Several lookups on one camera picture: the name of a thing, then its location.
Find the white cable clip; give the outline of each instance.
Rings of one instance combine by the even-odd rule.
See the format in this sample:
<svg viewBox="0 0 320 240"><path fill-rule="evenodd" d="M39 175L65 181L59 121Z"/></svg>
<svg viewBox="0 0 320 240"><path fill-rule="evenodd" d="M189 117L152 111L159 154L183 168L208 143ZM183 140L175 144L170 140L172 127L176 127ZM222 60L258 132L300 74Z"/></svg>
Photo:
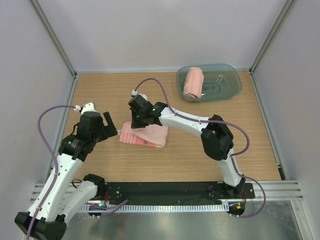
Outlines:
<svg viewBox="0 0 320 240"><path fill-rule="evenodd" d="M74 111L80 112L81 111L81 107L79 105L75 105Z"/></svg>

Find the white robotic arm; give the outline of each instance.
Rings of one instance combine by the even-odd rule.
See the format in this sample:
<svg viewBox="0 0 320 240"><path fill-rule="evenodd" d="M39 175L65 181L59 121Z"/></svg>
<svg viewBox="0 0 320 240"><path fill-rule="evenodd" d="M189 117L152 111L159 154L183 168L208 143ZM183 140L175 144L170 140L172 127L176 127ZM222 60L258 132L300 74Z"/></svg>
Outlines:
<svg viewBox="0 0 320 240"><path fill-rule="evenodd" d="M236 172L233 166L231 158L234 153L232 133L225 124L203 123L208 120L223 121L220 116L200 117L174 108L172 111L167 104L162 102L152 105L147 101L145 95L140 94L134 96L128 104L131 107L132 128L143 128L149 124L157 124L178 128L200 137L205 153L218 162L223 173L223 182L234 188L236 193L241 191L245 179L241 177L239 171Z"/></svg>
<svg viewBox="0 0 320 240"><path fill-rule="evenodd" d="M96 143L118 134L108 112L103 113L108 123L104 126L103 119L95 110L93 102L85 104L82 108L76 106L75 110L81 113L80 121L76 124L76 135L72 132L61 141L57 156L58 174L53 187L39 209L40 202L54 181L55 168L28 212L19 212L14 220L26 234L32 218L35 218L31 237L37 240L62 239L67 224L77 211L90 199L103 196L107 191L104 178L88 174L80 186L63 200L72 178Z"/></svg>

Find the folded pink towel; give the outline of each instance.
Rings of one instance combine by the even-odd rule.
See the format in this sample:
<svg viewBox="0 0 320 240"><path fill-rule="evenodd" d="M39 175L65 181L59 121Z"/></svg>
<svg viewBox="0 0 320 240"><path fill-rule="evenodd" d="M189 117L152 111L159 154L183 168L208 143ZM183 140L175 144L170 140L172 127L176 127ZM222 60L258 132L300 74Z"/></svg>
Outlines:
<svg viewBox="0 0 320 240"><path fill-rule="evenodd" d="M144 128L131 128L131 122L123 124L119 141L125 144L138 144L156 148L166 145L168 135L167 126L156 124Z"/></svg>
<svg viewBox="0 0 320 240"><path fill-rule="evenodd" d="M190 67L186 75L183 94L190 98L201 98L205 76L199 67Z"/></svg>

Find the metal floor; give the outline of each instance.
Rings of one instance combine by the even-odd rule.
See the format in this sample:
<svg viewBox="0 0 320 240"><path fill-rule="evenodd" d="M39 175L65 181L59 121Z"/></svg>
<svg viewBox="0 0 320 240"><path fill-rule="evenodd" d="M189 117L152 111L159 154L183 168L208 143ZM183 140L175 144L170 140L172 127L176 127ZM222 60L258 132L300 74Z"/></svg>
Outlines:
<svg viewBox="0 0 320 240"><path fill-rule="evenodd" d="M262 201L247 202L251 214ZM127 213L87 219L77 213L63 240L302 240L290 201L267 201L256 217L236 219L225 212Z"/></svg>

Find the wire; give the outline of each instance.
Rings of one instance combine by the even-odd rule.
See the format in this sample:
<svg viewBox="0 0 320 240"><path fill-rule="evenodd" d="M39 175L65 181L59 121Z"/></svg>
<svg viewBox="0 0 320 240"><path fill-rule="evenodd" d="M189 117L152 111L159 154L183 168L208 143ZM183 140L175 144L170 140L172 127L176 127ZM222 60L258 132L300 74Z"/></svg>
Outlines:
<svg viewBox="0 0 320 240"><path fill-rule="evenodd" d="M165 101L166 101L166 104L168 105L168 108L170 109L170 111L171 111L174 115L176 115L176 116L178 116L178 117L180 117L180 118L183 118L183 119L192 121L192 122L196 122L196 123L206 123L206 124L211 123L211 124L225 124L225 125L229 125L229 126L232 126L232 127L236 128L236 129L238 129L240 132L243 133L243 135L244 135L244 137L245 137L245 139L246 139L246 146L245 146L245 148L244 148L243 150L239 151L239 152L236 152L236 153L231 154L231 155L230 155L230 158L231 158L231 161L232 161L233 168L234 168L234 170L235 170L235 172L236 172L236 174L237 174L238 176L240 176L241 178L246 178L246 179L249 179L249 180L251 180L251 181L254 181L254 182L260 187L260 189L261 189L261 191L262 191L262 194L263 194L263 204L262 204L261 208L260 208L256 213L254 213L254 214L247 215L247 216L238 216L238 215L232 214L231 216L234 216L234 217L237 217L237 218L241 218L241 219L247 219L247 218L251 218L251 217L254 217L254 216L258 215L258 214L265 208L265 206L266 206L266 201L267 201L266 192L265 192L264 188L261 186L261 184L260 184L257 180L255 180L255 179L252 178L252 177L245 176L245 175L242 175L242 174L239 173L238 168L237 168L237 166L236 166L235 159L234 159L234 156L243 154L244 152L246 152L246 151L248 150L248 148L249 148L249 146L250 146L250 139L249 139L248 134L245 132L245 130L243 130L241 127L239 127L239 126L237 126L237 125L235 125L234 123L231 123L231 122L219 121L219 120L199 120L199 119L195 119L195 118L192 118L192 117L184 116L184 115L176 112L176 111L172 108L172 106L170 105L170 103L169 103L169 99L168 99L168 96L167 96L167 94L166 94L165 87L162 85L162 83L161 83L158 79L156 79L156 78L154 78L154 77L149 77L149 78L146 78L145 80L142 80L142 81L135 87L134 91L137 91L138 88L139 88L144 82L149 81L149 80L156 81L156 82L159 84L159 86L160 86L160 88L161 88L161 90L162 90L164 99L165 99Z"/></svg>
<svg viewBox="0 0 320 240"><path fill-rule="evenodd" d="M75 125L73 125L73 130L72 130L72 132L70 133L70 135L74 134L74 132L75 132L76 127L77 127L77 126L78 126L78 123L77 123L77 124L75 124Z"/></svg>
<svg viewBox="0 0 320 240"><path fill-rule="evenodd" d="M246 203L247 203L247 194L246 194L245 191L243 191L243 198L244 198L244 203L243 203L243 205L246 205Z"/></svg>
<svg viewBox="0 0 320 240"><path fill-rule="evenodd" d="M73 179L73 180L72 180L72 182L71 182L71 183L72 183L72 186L73 186L75 189L77 189L77 186L75 185L75 180L76 180L76 181L79 181L80 183L82 183L82 181L81 181L80 179Z"/></svg>
<svg viewBox="0 0 320 240"><path fill-rule="evenodd" d="M112 206L112 207L102 207L102 206L98 206L98 205L95 205L93 203L89 203L87 202L86 205L90 205L90 206L93 206L95 207L96 209L104 209L104 210L111 210L111 209L114 209L112 210L111 212L108 212L104 215L101 215L99 216L99 218L105 218L107 216L110 216L110 215L113 215L115 214L119 209L121 209L125 204L127 204L128 200L124 200L122 203L120 203L119 205L117 206ZM85 219L82 219L81 221L77 222L76 224L74 224L73 226L70 226L70 227L67 227L67 229L72 229L74 228L75 226L87 221L87 220L92 220L92 217L88 217L88 218L85 218Z"/></svg>
<svg viewBox="0 0 320 240"><path fill-rule="evenodd" d="M105 194L104 204L106 204L108 199L109 199L109 192L107 191L106 194Z"/></svg>
<svg viewBox="0 0 320 240"><path fill-rule="evenodd" d="M32 218L31 218L31 221L30 221L28 230L27 230L27 232L26 232L25 240L29 240L29 239L30 239L31 231L32 231L33 225L34 225L34 223L35 223L36 217L37 217L37 215L38 215L38 213L39 213L42 205L43 205L44 202L46 201L48 195L50 194L52 188L54 187L54 185L55 185L55 183L56 183L56 181L57 181L57 178L58 178L58 174L59 174L58 159L57 159L54 151L53 151L52 148L50 147L48 141L46 140L46 138L45 138L45 136L44 136L44 134L43 134L43 132L42 132L42 129L41 129L41 120L42 120L42 118L44 117L44 115L45 115L47 112L49 112L49 111L51 111L51 110L53 110L53 109L58 109L58 108L71 108L71 109L75 109L76 107L75 107L75 106L72 106L72 105L58 105L58 106L53 106L53 107L50 107L50 108L48 108L47 110L45 110L43 113L41 113L41 115L40 115L39 118L38 118L38 122L37 122L38 132L39 132L40 137L42 138L42 141L44 142L46 148L49 150L49 152L50 152L50 154L51 154L51 156L52 156L52 158L53 158L53 161L54 161L54 173L55 173L55 174L54 174L54 176L53 176L53 180L52 180L52 182L51 182L48 190L47 190L46 193L44 194L42 200L40 201L37 209L35 210Z"/></svg>

